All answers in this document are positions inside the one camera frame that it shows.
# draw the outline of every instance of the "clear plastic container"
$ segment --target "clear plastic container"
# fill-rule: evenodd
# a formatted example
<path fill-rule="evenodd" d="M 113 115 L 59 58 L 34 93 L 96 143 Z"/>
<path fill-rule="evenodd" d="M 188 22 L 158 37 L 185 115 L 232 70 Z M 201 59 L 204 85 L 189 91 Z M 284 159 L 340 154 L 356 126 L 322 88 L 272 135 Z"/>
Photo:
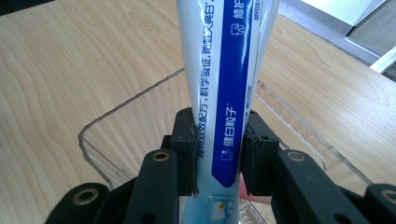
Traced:
<path fill-rule="evenodd" d="M 160 147 L 163 136 L 172 133 L 177 111 L 188 106 L 190 96 L 181 69 L 88 124 L 78 136 L 84 158 L 110 189 L 117 188 L 138 175 L 144 156 Z M 337 185 L 363 194 L 371 184 L 260 81 L 252 109 L 276 132 L 282 148 L 308 153 Z M 240 214 L 240 223 L 275 222 L 269 205 L 242 202 Z"/>

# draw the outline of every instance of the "gray floor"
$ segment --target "gray floor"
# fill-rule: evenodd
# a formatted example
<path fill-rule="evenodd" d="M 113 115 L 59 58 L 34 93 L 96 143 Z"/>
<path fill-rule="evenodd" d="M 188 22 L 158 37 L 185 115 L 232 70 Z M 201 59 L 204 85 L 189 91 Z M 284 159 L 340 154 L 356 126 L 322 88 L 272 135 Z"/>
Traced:
<path fill-rule="evenodd" d="M 367 66 L 378 60 L 378 57 L 369 53 L 367 49 L 346 38 L 353 28 L 352 26 L 300 0 L 281 0 L 278 12 Z M 396 81 L 396 69 L 394 66 L 384 76 Z"/>

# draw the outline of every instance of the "toothpaste tube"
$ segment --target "toothpaste tube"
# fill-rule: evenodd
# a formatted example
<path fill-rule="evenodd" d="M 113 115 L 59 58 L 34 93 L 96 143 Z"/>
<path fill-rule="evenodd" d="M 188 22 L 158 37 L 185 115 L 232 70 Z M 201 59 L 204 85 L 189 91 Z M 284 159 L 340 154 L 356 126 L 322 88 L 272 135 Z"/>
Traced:
<path fill-rule="evenodd" d="M 191 107 L 200 131 L 196 197 L 181 223 L 238 223 L 239 158 L 278 0 L 177 0 Z"/>

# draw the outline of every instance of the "blue label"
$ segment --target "blue label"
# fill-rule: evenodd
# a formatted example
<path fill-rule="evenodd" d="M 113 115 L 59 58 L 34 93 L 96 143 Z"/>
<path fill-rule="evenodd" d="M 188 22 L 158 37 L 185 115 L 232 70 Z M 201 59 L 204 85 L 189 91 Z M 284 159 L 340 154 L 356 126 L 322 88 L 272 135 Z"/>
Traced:
<path fill-rule="evenodd" d="M 212 161 L 212 175 L 225 188 L 235 182 L 243 137 L 251 17 L 251 1 L 225 1 Z"/>

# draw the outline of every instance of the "wood grain surface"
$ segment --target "wood grain surface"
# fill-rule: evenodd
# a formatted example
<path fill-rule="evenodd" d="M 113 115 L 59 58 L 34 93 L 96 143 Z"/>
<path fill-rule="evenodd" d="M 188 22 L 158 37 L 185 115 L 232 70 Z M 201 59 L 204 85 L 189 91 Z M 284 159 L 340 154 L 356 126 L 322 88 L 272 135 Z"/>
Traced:
<path fill-rule="evenodd" d="M 104 183 L 78 133 L 182 67 L 171 0 L 61 0 L 1 17 L 0 222 L 42 223 L 71 188 Z M 396 184 L 394 83 L 282 16 L 260 81 L 368 178 Z"/>

